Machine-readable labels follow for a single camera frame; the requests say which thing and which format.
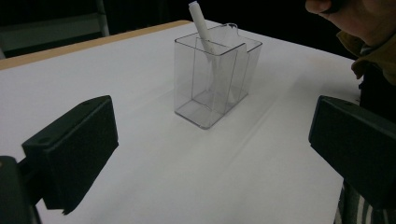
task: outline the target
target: table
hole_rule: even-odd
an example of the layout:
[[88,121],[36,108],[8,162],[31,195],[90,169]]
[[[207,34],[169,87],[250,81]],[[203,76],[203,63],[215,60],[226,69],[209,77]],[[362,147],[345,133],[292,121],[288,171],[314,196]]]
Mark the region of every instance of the table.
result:
[[[218,25],[207,21],[208,27]],[[239,30],[262,42],[249,95],[209,130],[174,113],[176,21],[0,61],[0,154],[75,105],[110,95],[120,146],[81,204],[44,223],[332,224],[343,178],[310,147],[320,95],[359,100],[352,61]]]

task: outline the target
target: brown jacket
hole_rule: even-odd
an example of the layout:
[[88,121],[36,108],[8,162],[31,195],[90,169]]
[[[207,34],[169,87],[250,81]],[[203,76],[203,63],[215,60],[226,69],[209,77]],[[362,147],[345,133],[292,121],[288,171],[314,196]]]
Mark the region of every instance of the brown jacket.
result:
[[361,47],[364,45],[361,39],[343,31],[339,32],[337,37],[347,50],[358,57],[351,67],[357,78],[364,75],[369,63],[375,63],[382,69],[385,79],[390,84],[396,85],[396,34],[365,56],[361,55]]

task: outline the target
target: transparent pen holder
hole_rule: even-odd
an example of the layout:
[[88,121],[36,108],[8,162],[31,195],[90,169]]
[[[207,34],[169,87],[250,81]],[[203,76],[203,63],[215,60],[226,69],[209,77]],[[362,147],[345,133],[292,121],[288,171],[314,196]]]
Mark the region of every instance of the transparent pen holder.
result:
[[242,37],[233,23],[175,40],[175,113],[209,129],[247,95],[262,42]]

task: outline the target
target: dark background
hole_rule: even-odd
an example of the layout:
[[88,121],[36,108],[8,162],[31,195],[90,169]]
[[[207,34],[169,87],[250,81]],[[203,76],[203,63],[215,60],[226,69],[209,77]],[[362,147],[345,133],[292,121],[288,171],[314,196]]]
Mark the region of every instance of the dark background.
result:
[[[192,21],[192,0],[103,0],[111,35],[169,21]],[[354,59],[329,21],[308,13],[301,1],[199,0],[207,20]],[[94,13],[94,0],[0,0],[0,26]]]

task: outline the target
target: pen holder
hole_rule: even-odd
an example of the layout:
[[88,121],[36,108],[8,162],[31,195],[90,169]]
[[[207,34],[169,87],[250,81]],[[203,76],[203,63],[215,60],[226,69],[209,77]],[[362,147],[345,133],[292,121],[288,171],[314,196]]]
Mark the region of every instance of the pen holder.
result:
[[242,37],[233,23],[175,40],[175,113],[209,129],[248,95],[262,42]]

